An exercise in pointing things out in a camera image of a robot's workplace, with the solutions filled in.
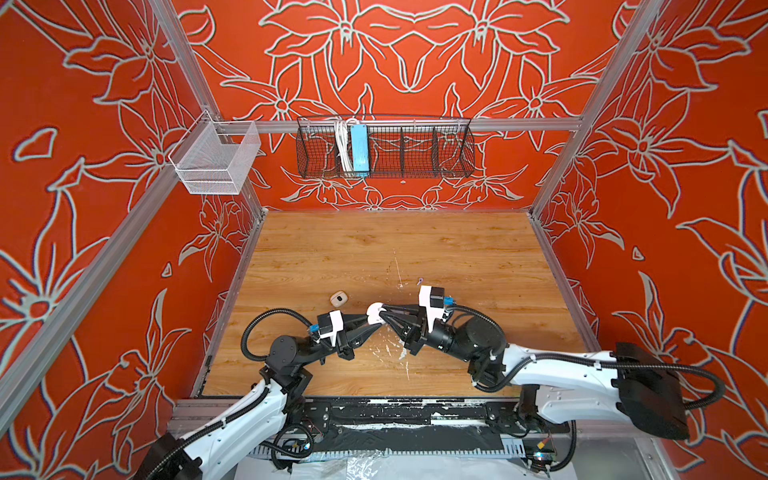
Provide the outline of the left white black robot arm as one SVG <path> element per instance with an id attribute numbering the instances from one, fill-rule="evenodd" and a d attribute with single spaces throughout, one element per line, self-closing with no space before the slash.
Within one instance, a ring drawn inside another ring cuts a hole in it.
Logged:
<path id="1" fill-rule="evenodd" d="M 307 328 L 306 337 L 282 335 L 269 352 L 248 349 L 255 327 L 275 315 L 287 315 Z M 378 314 L 347 315 L 338 310 L 318 317 L 315 324 L 298 312 L 276 308 L 258 315 L 241 337 L 243 355 L 262 362 L 261 380 L 248 394 L 204 426 L 180 438 L 170 433 L 156 440 L 134 474 L 136 479 L 220 479 L 258 446 L 285 469 L 314 451 L 315 437 L 297 406 L 312 379 L 306 367 L 336 354 L 354 358 L 382 325 Z"/>

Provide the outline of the white round charging case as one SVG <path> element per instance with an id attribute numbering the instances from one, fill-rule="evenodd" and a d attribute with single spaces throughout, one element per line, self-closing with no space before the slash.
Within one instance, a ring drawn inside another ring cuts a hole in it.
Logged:
<path id="1" fill-rule="evenodd" d="M 369 305 L 366 311 L 368 324 L 369 325 L 385 324 L 385 320 L 381 316 L 383 312 L 384 312 L 384 304 L 382 302 L 375 302 Z"/>

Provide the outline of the cream earbud charging case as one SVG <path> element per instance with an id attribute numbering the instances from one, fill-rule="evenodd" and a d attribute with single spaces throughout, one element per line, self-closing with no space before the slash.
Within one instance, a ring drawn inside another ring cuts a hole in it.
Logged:
<path id="1" fill-rule="evenodd" d="M 349 301 L 349 296 L 345 291 L 337 291 L 330 296 L 330 303 L 335 308 L 344 306 Z"/>

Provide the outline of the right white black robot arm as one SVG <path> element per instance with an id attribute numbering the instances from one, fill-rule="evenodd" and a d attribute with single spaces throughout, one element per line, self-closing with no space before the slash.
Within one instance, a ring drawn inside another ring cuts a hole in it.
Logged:
<path id="1" fill-rule="evenodd" d="M 520 387 L 518 414 L 525 419 L 622 422 L 658 438 L 687 440 L 687 413 L 718 402 L 726 391 L 712 372 L 658 361 L 632 343 L 586 353 L 511 344 L 497 322 L 461 305 L 375 303 L 367 316 L 388 325 L 411 354 L 428 346 L 466 362 L 481 392 Z"/>

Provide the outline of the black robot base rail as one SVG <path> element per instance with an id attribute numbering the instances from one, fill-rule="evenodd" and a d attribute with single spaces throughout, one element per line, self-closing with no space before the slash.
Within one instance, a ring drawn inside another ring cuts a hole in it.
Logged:
<path id="1" fill-rule="evenodd" d="M 572 438 L 569 423 L 525 417 L 513 398 L 311 397 L 292 407 L 288 425 L 277 444 L 308 451 L 308 461 L 395 455 L 559 461 Z"/>

